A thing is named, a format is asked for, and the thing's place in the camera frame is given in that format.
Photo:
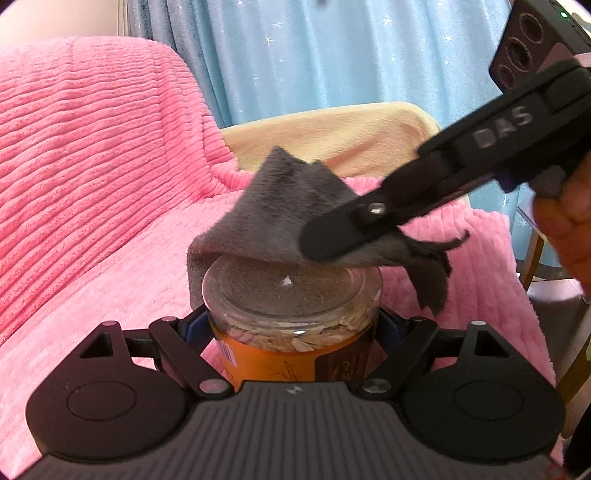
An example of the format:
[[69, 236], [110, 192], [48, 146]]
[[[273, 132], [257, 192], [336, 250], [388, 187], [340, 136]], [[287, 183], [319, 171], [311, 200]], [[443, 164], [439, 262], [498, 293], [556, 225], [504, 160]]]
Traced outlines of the person's right hand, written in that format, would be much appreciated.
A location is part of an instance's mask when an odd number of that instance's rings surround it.
[[535, 196], [533, 216], [565, 270], [587, 296], [591, 288], [591, 162], [587, 154], [557, 199]]

